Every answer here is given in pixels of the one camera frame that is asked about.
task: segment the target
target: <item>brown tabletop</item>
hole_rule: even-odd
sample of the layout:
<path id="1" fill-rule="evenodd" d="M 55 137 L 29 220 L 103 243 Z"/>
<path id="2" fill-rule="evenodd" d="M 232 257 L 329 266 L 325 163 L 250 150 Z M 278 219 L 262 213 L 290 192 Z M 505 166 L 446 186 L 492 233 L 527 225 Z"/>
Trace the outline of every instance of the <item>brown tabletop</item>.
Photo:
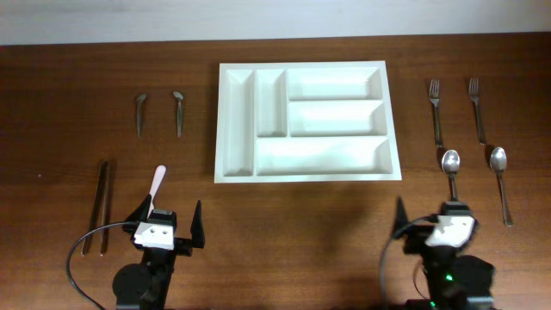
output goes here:
<path id="1" fill-rule="evenodd" d="M 214 184 L 219 63 L 386 60 L 402 181 Z M 489 144 L 509 158 L 505 227 L 496 177 L 477 140 L 468 79 L 480 77 Z M 176 211 L 189 238 L 203 202 L 204 250 L 179 257 L 166 306 L 174 309 L 365 308 L 380 302 L 378 259 L 401 196 L 411 218 L 449 199 L 427 83 L 441 78 L 444 145 L 461 155 L 460 198 L 480 222 L 467 253 L 497 272 L 503 309 L 551 304 L 551 34 L 396 36 L 0 47 L 0 308 L 88 309 L 65 258 L 87 231 L 98 165 L 115 171 L 111 221 L 144 199 L 168 168 L 156 206 Z M 185 93 L 176 136 L 173 90 Z M 147 92 L 136 138 L 133 99 Z M 85 292 L 115 307 L 111 282 L 141 252 L 120 229 L 106 256 L 99 236 L 73 257 Z M 419 257 L 395 242 L 387 293 L 403 303 Z M 422 292 L 426 286 L 418 277 Z"/>

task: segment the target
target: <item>white wall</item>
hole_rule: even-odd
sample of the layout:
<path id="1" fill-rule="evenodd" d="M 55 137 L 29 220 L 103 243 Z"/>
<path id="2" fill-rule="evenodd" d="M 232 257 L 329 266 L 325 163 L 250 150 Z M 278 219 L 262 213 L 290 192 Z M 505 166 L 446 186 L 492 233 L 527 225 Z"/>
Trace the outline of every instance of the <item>white wall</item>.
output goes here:
<path id="1" fill-rule="evenodd" d="M 550 30 L 549 0 L 0 0 L 0 45 Z"/>

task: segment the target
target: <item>silver fork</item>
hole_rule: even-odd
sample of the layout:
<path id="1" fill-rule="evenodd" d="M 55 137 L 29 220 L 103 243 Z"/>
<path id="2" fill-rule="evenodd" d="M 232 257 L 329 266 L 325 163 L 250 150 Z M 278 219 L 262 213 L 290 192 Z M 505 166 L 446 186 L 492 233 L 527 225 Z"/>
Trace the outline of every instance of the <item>silver fork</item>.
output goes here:
<path id="1" fill-rule="evenodd" d="M 471 77 L 471 82 L 468 84 L 468 97 L 474 102 L 474 110 L 476 111 L 476 128 L 479 132 L 479 142 L 484 145 L 486 143 L 486 135 L 482 126 L 482 116 L 480 116 L 479 105 L 479 79 Z"/>
<path id="2" fill-rule="evenodd" d="M 434 106 L 434 134 L 437 147 L 442 147 L 442 135 L 440 134 L 440 113 L 438 112 L 438 102 L 440 101 L 440 80 L 430 81 L 429 100 Z"/>

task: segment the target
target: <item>utensil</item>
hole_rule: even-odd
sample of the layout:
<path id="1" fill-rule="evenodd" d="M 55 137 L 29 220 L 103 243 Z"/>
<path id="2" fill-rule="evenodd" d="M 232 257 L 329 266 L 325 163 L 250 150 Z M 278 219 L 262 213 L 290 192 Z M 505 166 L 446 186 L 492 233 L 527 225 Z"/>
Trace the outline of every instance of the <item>utensil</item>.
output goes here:
<path id="1" fill-rule="evenodd" d="M 178 100 L 178 111 L 176 112 L 176 119 L 177 119 L 177 134 L 178 138 L 182 136 L 182 119 L 183 119 L 183 112 L 182 112 L 182 100 L 183 95 L 177 91 L 172 91 L 172 95 Z"/>
<path id="2" fill-rule="evenodd" d="M 105 182 L 103 184 L 103 200 L 102 200 L 102 226 L 106 226 L 108 223 L 108 213 L 109 213 L 109 191 L 111 184 L 111 167 L 108 162 L 105 168 Z M 107 252 L 107 241 L 108 241 L 108 229 L 102 230 L 102 246 L 100 247 L 100 256 L 103 256 Z"/>
<path id="3" fill-rule="evenodd" d="M 459 171 L 461 160 L 459 154 L 454 150 L 449 150 L 442 157 L 442 170 L 449 177 L 451 182 L 451 199 L 458 200 L 457 188 L 455 187 L 455 175 Z"/>
<path id="4" fill-rule="evenodd" d="M 141 137 L 141 130 L 143 127 L 142 123 L 142 114 L 141 114 L 141 105 L 147 98 L 147 94 L 139 94 L 139 96 L 136 97 L 136 130 L 138 132 L 138 138 Z"/>
<path id="5" fill-rule="evenodd" d="M 166 167 L 163 165 L 158 166 L 157 169 L 155 170 L 152 187 L 149 190 L 149 195 L 152 196 L 152 202 L 149 204 L 149 212 L 147 213 L 147 217 L 149 217 L 149 214 L 151 214 L 153 209 L 155 209 L 155 206 L 153 206 L 153 199 L 155 199 L 155 195 L 157 194 L 158 187 L 161 185 L 161 182 L 163 181 L 165 172 L 166 172 Z"/>
<path id="6" fill-rule="evenodd" d="M 440 113 L 438 111 L 438 102 L 440 101 L 440 80 L 432 79 L 429 88 L 429 100 L 434 107 L 434 134 L 437 147 L 442 147 L 442 135 L 440 134 Z"/>
<path id="7" fill-rule="evenodd" d="M 94 200 L 94 207 L 92 208 L 92 215 L 90 216 L 90 224 L 88 226 L 88 231 L 92 231 L 96 228 L 97 215 L 99 214 L 100 205 L 102 204 L 102 192 L 104 191 L 103 189 L 105 186 L 105 180 L 106 180 L 105 177 L 107 174 L 107 168 L 108 168 L 108 162 L 103 162 L 100 168 L 100 175 L 97 181 L 96 198 Z M 80 254 L 82 256 L 85 256 L 86 254 L 88 254 L 91 242 L 92 242 L 92 236 L 90 235 L 88 238 L 84 240 L 83 248 L 80 251 Z"/>
<path id="8" fill-rule="evenodd" d="M 484 134 L 484 127 L 482 126 L 482 116 L 480 115 L 479 79 L 476 77 L 472 77 L 471 82 L 468 85 L 468 97 L 474 103 L 474 110 L 476 111 L 476 128 L 479 134 L 479 142 L 484 145 L 486 143 L 486 135 Z"/>
<path id="9" fill-rule="evenodd" d="M 507 199 L 505 198 L 505 187 L 503 185 L 502 174 L 507 168 L 507 155 L 505 155 L 505 150 L 501 147 L 496 147 L 493 149 L 492 156 L 490 157 L 490 168 L 493 173 L 498 176 L 499 180 L 499 189 L 501 190 L 501 204 L 503 207 L 503 221 L 508 226 L 513 226 L 513 219 L 511 218 L 511 213 L 509 213 L 509 206 L 507 205 Z"/>

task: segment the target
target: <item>white tray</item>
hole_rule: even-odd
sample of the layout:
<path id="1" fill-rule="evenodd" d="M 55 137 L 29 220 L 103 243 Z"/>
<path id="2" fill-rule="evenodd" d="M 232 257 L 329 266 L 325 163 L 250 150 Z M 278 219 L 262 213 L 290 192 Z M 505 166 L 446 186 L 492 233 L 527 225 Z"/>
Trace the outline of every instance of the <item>white tray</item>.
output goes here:
<path id="1" fill-rule="evenodd" d="M 215 183 L 401 180 L 384 61 L 220 64 Z"/>

